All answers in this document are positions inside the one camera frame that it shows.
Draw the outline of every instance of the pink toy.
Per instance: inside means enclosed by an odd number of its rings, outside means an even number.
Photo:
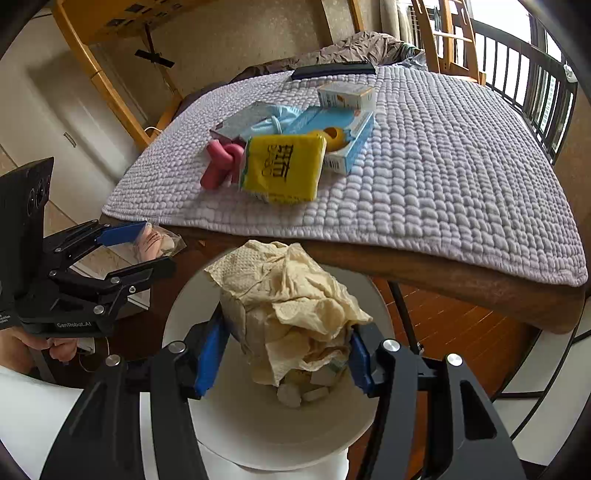
[[[226,152],[219,140],[209,142],[207,152],[212,160],[201,177],[201,186],[205,190],[216,190],[233,170],[234,157]]]
[[[232,183],[238,183],[240,180],[240,163],[244,155],[244,149],[235,143],[224,145],[224,150],[228,152],[234,159],[234,168],[232,169]]]

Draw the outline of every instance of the blue face mask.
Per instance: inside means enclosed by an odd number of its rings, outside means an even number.
[[[245,129],[240,138],[248,142],[251,137],[260,135],[280,135],[301,114],[299,108],[286,105],[272,105],[269,109],[271,116]]]

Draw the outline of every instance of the white box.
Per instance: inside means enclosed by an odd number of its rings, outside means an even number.
[[[369,85],[350,82],[329,82],[318,88],[318,98],[323,107],[375,110],[377,90]]]

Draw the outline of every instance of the white door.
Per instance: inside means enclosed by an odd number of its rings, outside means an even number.
[[[19,166],[55,158],[50,198],[77,223],[99,217],[138,155],[53,17],[31,20],[0,61],[0,144]]]

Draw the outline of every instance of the white cord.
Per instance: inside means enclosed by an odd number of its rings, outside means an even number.
[[[150,130],[150,129],[156,130],[159,134],[162,133],[162,130],[160,130],[159,128],[156,128],[156,127],[146,127],[146,128],[144,128],[144,132],[148,133],[148,130]]]

